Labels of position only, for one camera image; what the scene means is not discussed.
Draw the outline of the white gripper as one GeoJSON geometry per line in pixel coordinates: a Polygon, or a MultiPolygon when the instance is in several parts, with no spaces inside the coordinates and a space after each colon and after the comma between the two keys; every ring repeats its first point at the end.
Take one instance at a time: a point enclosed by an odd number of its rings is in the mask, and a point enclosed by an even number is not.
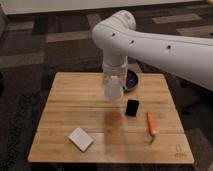
{"type": "Polygon", "coordinates": [[[126,84],[128,57],[127,56],[104,56],[102,62],[104,73],[103,83],[106,84],[112,76],[117,76],[119,83],[126,84]]]}

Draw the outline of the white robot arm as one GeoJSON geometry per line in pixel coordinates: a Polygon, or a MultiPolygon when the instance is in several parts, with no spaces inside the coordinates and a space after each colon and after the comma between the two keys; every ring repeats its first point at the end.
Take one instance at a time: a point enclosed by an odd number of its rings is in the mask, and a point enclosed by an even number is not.
{"type": "Polygon", "coordinates": [[[213,91],[213,39],[138,32],[126,10],[96,24],[92,39],[106,74],[123,75],[132,57],[213,91]]]}

